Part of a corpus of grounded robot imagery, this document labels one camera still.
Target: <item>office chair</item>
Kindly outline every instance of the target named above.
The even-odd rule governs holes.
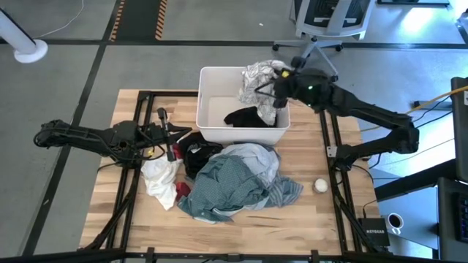
[[[374,7],[374,0],[292,0],[290,20],[295,22],[295,35],[310,37],[306,40],[277,40],[272,49],[278,51],[280,46],[306,46],[301,57],[294,57],[291,64],[301,68],[314,49],[325,59],[333,71],[332,81],[338,80],[338,70],[323,52],[321,47],[343,49],[341,40],[318,40],[317,37],[349,37],[357,40],[364,38],[369,18]]]

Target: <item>black cloth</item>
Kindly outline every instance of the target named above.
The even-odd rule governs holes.
[[[262,120],[257,113],[257,107],[247,107],[240,110],[236,110],[230,113],[224,118],[226,124],[232,124],[236,128],[271,128]]]
[[[185,173],[192,180],[195,180],[210,157],[223,149],[219,143],[206,141],[201,132],[191,133],[180,140],[178,146],[184,158]]]

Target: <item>gray cloth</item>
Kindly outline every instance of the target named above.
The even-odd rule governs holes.
[[[232,221],[213,209],[234,211],[257,204],[267,196],[268,190],[239,156],[223,155],[210,159],[198,172],[192,191],[181,198],[178,206],[196,218]]]
[[[257,143],[244,143],[229,145],[216,156],[240,156],[242,162],[256,175],[269,191],[267,202],[261,202],[265,207],[283,207],[294,203],[303,190],[300,183],[296,183],[288,177],[279,175],[280,157],[272,147],[262,146]],[[250,210],[259,210],[263,205],[256,204],[255,209],[245,207]]]
[[[273,107],[274,98],[262,94],[255,93],[255,89],[278,75],[274,70],[281,71],[282,69],[289,69],[283,62],[278,60],[267,60],[257,62],[246,67],[242,72],[244,77],[244,86],[239,91],[239,100],[247,105],[255,105],[258,108],[258,115],[262,120],[272,126],[275,124],[276,108]],[[263,93],[274,95],[273,84],[267,85],[261,89]]]

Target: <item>white plastic bin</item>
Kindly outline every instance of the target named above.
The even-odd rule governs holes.
[[[290,127],[290,108],[278,110],[276,128],[233,128],[224,118],[239,109],[249,107],[238,99],[243,87],[243,66],[207,66],[200,72],[198,88],[197,126],[209,142],[258,142],[275,145]]]

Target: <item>wooden table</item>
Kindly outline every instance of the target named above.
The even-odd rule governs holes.
[[[132,120],[138,91],[119,92],[111,125]],[[155,112],[158,107],[167,110],[174,125],[191,126],[197,130],[196,97],[157,97],[152,109],[152,121],[157,123]],[[308,255],[315,249],[320,255],[341,255],[332,193],[330,190],[325,194],[312,191],[316,179],[329,182],[319,116],[300,102],[290,102],[290,115],[291,127],[275,149],[282,158],[280,173],[304,186],[295,204],[259,211],[244,210],[233,216],[234,222],[212,225],[194,220],[177,206],[164,210],[156,198],[146,194],[145,183],[140,180],[127,251],[146,252],[147,247],[155,247],[159,253]],[[329,118],[328,125],[333,145]],[[339,127],[343,143],[361,143],[355,118],[339,118]],[[104,158],[102,165],[110,162]],[[356,164],[367,168],[366,163],[358,161]],[[80,247],[88,245],[112,216],[120,174],[120,167],[107,167],[98,173]],[[364,171],[353,169],[349,175],[357,217],[362,217],[363,205],[375,200],[374,187]],[[177,178],[184,180],[183,165]],[[367,205],[366,213],[368,217],[379,216],[377,204]],[[352,250],[350,225],[346,217],[343,218],[348,247]],[[118,240],[121,229],[122,223],[116,233]]]

